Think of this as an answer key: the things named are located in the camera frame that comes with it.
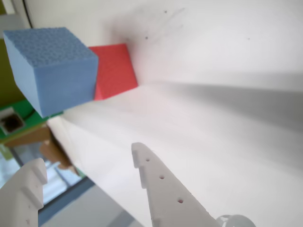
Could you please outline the white gripper finger with holes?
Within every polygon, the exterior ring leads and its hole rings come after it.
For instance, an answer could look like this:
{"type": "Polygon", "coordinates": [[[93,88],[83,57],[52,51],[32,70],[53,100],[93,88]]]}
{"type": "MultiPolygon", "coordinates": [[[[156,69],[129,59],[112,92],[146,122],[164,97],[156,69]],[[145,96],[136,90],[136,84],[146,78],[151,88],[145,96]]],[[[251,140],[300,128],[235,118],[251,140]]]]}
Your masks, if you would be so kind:
{"type": "Polygon", "coordinates": [[[218,222],[146,145],[131,146],[134,167],[147,191],[154,227],[218,227],[218,222]]]}

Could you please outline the white toothed gripper finger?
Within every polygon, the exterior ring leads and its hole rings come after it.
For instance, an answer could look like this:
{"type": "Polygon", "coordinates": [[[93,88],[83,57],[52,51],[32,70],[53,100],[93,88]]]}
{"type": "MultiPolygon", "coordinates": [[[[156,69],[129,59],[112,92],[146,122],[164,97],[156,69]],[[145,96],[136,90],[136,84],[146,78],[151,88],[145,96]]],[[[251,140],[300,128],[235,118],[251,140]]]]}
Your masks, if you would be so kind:
{"type": "Polygon", "coordinates": [[[45,184],[47,170],[43,159],[24,164],[0,189],[0,225],[37,227],[38,211],[44,207],[45,184]]]}

